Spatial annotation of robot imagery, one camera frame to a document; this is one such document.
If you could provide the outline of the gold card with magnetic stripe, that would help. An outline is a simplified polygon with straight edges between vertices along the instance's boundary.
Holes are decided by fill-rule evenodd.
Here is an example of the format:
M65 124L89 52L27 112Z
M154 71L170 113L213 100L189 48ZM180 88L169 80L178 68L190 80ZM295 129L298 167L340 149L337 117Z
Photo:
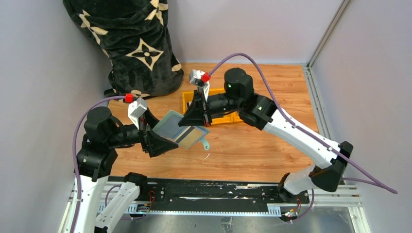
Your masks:
M175 142L185 149L189 149L194 143L201 140L208 131L201 127L186 127L176 138Z

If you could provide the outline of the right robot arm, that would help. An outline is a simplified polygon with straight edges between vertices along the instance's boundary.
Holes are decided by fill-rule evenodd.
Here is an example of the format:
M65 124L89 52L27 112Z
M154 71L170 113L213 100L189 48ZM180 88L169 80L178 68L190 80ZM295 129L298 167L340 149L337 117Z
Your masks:
M213 115L238 112L244 123L282 138L313 162L304 170L286 173L277 188L279 196L288 199L312 188L337 190L353 150L350 143L331 141L294 121L274 100L255 93L253 78L241 68L225 72L223 93L209 95L209 79L206 72L191 71L189 82L197 90L179 126L209 127Z

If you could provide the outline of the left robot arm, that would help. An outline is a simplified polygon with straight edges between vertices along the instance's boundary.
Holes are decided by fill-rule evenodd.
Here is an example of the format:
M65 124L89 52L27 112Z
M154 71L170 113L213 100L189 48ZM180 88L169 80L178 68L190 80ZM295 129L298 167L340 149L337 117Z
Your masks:
M152 205L156 199L147 176L130 172L113 199L98 213L103 189L118 157L116 149L141 144L145 153L156 157L178 148L178 144L152 130L159 121L149 110L138 118L138 127L122 124L109 108L102 106L91 109L84 118L82 148L74 153L76 197L66 228L70 233L111 233L133 201Z

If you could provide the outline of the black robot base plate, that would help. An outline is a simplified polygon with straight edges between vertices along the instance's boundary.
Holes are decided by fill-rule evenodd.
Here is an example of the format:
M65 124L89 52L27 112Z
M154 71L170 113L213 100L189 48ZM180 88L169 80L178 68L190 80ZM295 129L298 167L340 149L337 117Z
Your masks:
M308 193L283 200L277 183L149 178L135 200L149 204L151 213L212 215L273 215L271 205L296 207L310 202Z

